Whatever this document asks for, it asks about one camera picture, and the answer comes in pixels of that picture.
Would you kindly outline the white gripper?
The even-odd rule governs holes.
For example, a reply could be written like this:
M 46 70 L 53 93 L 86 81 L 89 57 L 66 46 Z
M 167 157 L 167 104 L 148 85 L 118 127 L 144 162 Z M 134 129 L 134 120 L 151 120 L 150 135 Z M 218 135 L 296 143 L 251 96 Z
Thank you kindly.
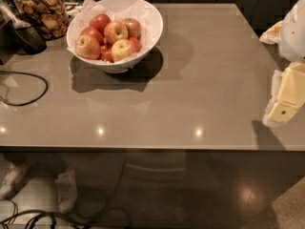
M 279 54 L 292 62 L 283 72 L 275 70 L 271 99 L 262 122 L 270 128 L 288 123 L 305 104 L 305 0 L 298 0 L 279 21 L 264 31 L 259 41 L 274 45 Z

